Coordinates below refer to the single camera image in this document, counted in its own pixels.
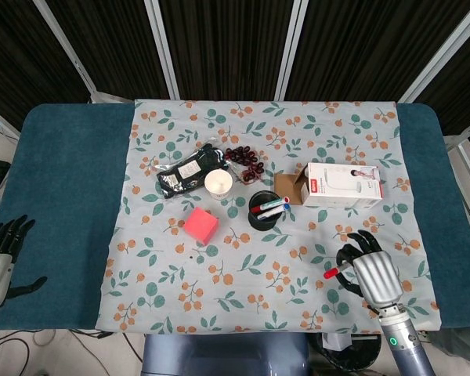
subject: red logo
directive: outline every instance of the red logo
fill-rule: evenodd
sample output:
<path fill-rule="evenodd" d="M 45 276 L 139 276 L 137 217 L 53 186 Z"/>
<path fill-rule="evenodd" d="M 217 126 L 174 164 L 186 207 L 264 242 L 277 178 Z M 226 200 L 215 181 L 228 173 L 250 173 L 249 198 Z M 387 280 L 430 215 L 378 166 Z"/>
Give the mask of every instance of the red logo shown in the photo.
<path fill-rule="evenodd" d="M 316 188 L 316 179 L 311 180 L 311 188 L 312 188 L 312 193 L 317 193 L 317 188 Z"/>

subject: cardboard box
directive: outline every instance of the cardboard box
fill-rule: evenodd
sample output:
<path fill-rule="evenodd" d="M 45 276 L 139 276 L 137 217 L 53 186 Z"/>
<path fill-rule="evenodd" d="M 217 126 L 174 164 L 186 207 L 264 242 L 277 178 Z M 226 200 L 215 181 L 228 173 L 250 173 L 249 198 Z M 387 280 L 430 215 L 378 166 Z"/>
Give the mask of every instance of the cardboard box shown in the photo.
<path fill-rule="evenodd" d="M 308 163 L 297 175 L 276 174 L 275 193 L 292 205 L 369 209 L 383 198 L 379 169 L 352 164 Z"/>

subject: floral tablecloth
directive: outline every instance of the floral tablecloth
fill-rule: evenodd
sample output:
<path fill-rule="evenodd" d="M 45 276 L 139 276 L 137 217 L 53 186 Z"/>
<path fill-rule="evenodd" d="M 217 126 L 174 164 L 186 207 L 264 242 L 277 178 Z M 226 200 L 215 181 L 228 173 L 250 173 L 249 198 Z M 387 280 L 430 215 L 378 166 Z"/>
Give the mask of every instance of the floral tablecloth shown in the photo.
<path fill-rule="evenodd" d="M 326 331 L 370 333 L 378 321 L 360 297 L 324 280 L 350 231 L 370 230 L 392 256 L 417 329 L 440 315 L 400 146 L 394 103 L 138 100 L 129 135 L 121 210 L 109 245 L 96 327 L 140 333 Z M 190 155 L 210 137 L 250 145 L 264 180 L 235 183 L 229 199 L 204 188 L 165 200 L 156 165 Z M 248 199 L 278 172 L 308 161 L 377 165 L 385 198 L 369 211 L 293 206 L 265 233 Z M 182 230 L 196 206 L 219 218 L 208 246 Z M 355 280 L 352 271 L 345 275 Z"/>

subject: pink sponge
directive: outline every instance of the pink sponge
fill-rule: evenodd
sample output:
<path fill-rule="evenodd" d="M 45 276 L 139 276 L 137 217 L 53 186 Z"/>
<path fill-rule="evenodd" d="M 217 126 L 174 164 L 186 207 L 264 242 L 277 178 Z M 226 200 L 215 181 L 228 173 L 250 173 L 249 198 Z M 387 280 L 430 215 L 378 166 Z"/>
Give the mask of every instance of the pink sponge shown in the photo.
<path fill-rule="evenodd" d="M 186 220 L 183 229 L 193 239 L 207 245 L 218 229 L 218 222 L 219 220 L 215 216 L 200 208 L 195 208 Z"/>

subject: robotic hand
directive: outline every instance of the robotic hand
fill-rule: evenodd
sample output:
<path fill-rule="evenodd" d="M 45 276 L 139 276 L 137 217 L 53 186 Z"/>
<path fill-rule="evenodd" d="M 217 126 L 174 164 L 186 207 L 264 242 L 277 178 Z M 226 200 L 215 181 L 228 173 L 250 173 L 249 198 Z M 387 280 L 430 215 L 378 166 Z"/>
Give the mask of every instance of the robotic hand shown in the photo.
<path fill-rule="evenodd" d="M 379 314 L 381 328 L 402 376 L 435 376 L 407 311 L 398 304 L 403 291 L 389 254 L 367 231 L 349 233 L 348 237 L 358 243 L 360 250 L 346 244 L 336 256 L 338 267 L 327 271 L 324 277 L 336 276 L 346 290 L 364 297 L 369 308 Z M 342 270 L 350 266 L 359 284 L 352 284 L 342 275 Z"/>
<path fill-rule="evenodd" d="M 34 225 L 34 220 L 24 223 L 26 219 L 27 216 L 23 215 L 5 225 L 0 223 L 0 307 L 6 299 L 37 291 L 47 281 L 47 277 L 40 277 L 33 284 L 10 287 L 10 277 L 23 246 L 24 237 Z"/>

